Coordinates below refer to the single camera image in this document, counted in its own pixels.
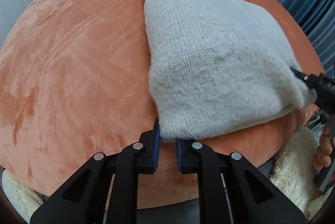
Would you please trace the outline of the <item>person's right hand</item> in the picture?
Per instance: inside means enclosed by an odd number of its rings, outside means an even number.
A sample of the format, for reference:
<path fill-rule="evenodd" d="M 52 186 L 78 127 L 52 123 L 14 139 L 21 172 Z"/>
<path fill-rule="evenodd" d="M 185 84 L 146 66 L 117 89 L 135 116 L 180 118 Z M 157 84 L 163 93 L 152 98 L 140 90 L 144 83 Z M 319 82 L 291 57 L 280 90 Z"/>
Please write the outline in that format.
<path fill-rule="evenodd" d="M 334 149 L 334 140 L 329 139 L 331 125 L 325 124 L 322 135 L 320 137 L 320 143 L 316 150 L 316 154 L 313 157 L 313 166 L 317 171 L 323 168 L 329 167 L 332 163 L 331 153 Z"/>

